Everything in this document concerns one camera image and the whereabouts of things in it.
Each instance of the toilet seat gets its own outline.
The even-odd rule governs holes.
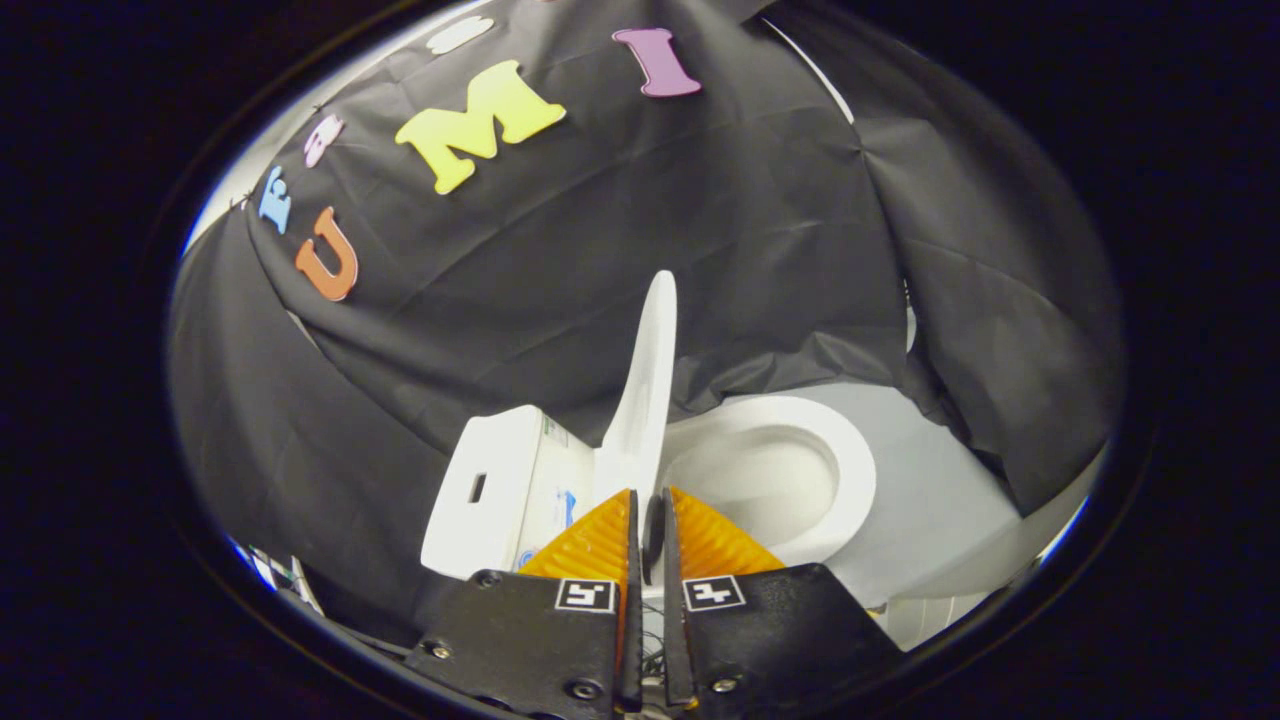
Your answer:
[[[861,527],[876,462],[858,428],[826,405],[755,397],[668,425],[658,484],[680,487],[800,565],[827,560]]]

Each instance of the sticker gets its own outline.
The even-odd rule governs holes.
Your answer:
[[[733,575],[685,580],[685,605],[690,612],[746,605]]]
[[[316,255],[316,242],[307,238],[298,249],[298,255],[293,259],[293,266],[302,270],[302,274],[311,281],[311,284],[320,291],[326,300],[338,302],[347,297],[356,284],[356,275],[360,274],[360,261],[356,259],[356,249],[351,246],[347,236],[333,222],[333,208],[325,208],[316,218],[316,234],[329,243],[329,247],[338,255],[338,272],[330,273],[320,258]]]
[[[577,497],[567,489],[556,491],[556,511],[552,523],[564,530],[573,524],[573,506],[577,505]]]
[[[568,528],[573,524],[573,506],[577,505],[577,498],[573,493],[564,491],[564,527]]]
[[[613,612],[613,583],[562,579],[559,592],[556,594],[556,610]]]
[[[463,44],[489,32],[492,27],[493,20],[490,18],[471,15],[465,20],[458,20],[457,24],[451,26],[448,29],[433,35],[431,40],[426,41],[426,46],[433,54],[444,55],[449,50],[457,50]]]
[[[302,152],[306,154],[306,164],[308,168],[316,167],[320,158],[324,155],[325,149],[333,143],[338,133],[346,123],[338,115],[329,115],[328,118],[320,120],[316,129],[311,131],[311,136],[307,137],[306,145],[302,146]]]
[[[543,415],[543,434],[561,443],[562,447],[568,447],[568,430],[547,415]]]
[[[564,118],[564,106],[539,97],[516,73],[518,67],[506,60],[471,78],[465,113],[429,108],[396,132],[396,142],[412,145],[435,173],[435,192],[448,195],[476,172],[475,161],[454,150],[486,159],[498,155],[495,119],[502,123],[502,141],[515,145]]]
[[[703,88],[703,83],[689,77],[681,67],[676,51],[671,49],[671,31],[660,27],[620,29],[613,40],[626,45],[644,70],[645,82],[640,92],[649,97],[690,95]]]
[[[284,181],[280,179],[282,173],[284,173],[284,169],[276,165],[271,168],[271,174],[266,176],[266,187],[262,188],[262,201],[257,205],[257,217],[271,220],[275,223],[275,229],[280,234],[284,234],[293,199],[284,196],[289,186],[284,184]]]

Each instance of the yellow letter m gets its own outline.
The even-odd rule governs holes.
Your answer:
[[[493,120],[502,123],[502,141],[521,142],[556,124],[564,106],[547,102],[516,74],[518,63],[507,60],[471,78],[467,111],[422,110],[396,133],[396,142],[410,142],[435,173],[435,191],[449,193],[476,172],[472,160],[458,159],[453,150],[480,158],[498,154]]]

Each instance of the toilet lid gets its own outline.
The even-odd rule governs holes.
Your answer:
[[[658,482],[676,355],[676,279],[660,270],[649,284],[622,400],[596,451],[593,505],[623,488],[639,495],[639,528]]]

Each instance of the toilet bowl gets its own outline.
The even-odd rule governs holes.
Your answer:
[[[668,486],[800,565],[827,560],[861,527],[876,462],[858,428],[826,405],[754,397],[667,427],[658,487]]]
[[[737,400],[667,424],[676,287],[658,273],[645,297],[618,409],[591,448],[531,405],[472,418],[436,495],[424,566],[454,578],[518,570],[576,519],[622,489],[675,486],[748,532],[786,565],[820,562],[865,520],[876,465],[858,429],[796,397]],[[632,538],[639,543],[640,537]],[[650,573],[662,592],[662,573]]]

